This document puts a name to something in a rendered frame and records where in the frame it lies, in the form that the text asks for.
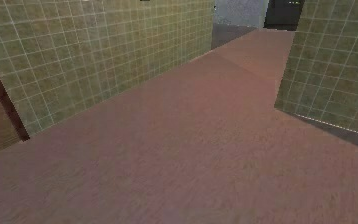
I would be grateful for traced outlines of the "black cabinet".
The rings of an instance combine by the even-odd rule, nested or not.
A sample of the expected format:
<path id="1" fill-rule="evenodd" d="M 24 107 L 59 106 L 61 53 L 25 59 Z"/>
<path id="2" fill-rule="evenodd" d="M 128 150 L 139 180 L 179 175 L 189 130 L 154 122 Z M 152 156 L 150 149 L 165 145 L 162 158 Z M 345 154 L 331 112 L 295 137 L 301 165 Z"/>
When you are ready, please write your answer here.
<path id="1" fill-rule="evenodd" d="M 264 27 L 295 31 L 302 13 L 304 0 L 269 0 Z"/>

